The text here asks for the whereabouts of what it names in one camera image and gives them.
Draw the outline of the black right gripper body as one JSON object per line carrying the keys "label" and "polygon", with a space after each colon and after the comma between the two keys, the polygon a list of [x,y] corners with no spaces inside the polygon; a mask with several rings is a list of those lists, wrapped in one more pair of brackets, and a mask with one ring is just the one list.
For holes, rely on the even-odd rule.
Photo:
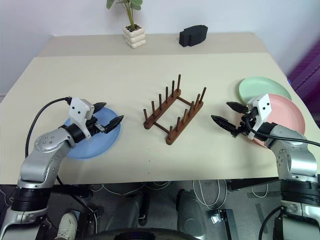
{"label": "black right gripper body", "polygon": [[250,130],[253,129],[253,126],[256,123],[256,117],[258,116],[258,108],[253,107],[249,110],[247,107],[240,107],[235,110],[237,113],[243,114],[241,117],[241,121],[239,127],[235,128],[232,136],[235,138],[239,134],[248,136],[251,132]]}

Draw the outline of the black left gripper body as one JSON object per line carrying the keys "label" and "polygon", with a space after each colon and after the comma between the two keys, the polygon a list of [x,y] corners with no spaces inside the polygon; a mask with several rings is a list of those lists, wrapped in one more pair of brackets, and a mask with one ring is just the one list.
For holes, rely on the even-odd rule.
{"label": "black left gripper body", "polygon": [[96,135],[106,131],[106,128],[98,123],[98,119],[95,116],[92,116],[90,120],[86,121],[86,128],[90,135]]}

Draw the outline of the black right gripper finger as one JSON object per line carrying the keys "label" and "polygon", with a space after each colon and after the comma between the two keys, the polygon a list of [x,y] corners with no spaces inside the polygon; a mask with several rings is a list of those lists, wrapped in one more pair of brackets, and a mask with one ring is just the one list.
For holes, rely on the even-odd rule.
{"label": "black right gripper finger", "polygon": [[228,131],[231,134],[234,134],[237,130],[237,127],[231,124],[228,120],[221,116],[211,115],[212,120],[222,129]]}
{"label": "black right gripper finger", "polygon": [[248,112],[248,107],[241,103],[235,101],[228,101],[226,104],[235,112],[240,114],[246,114]]}

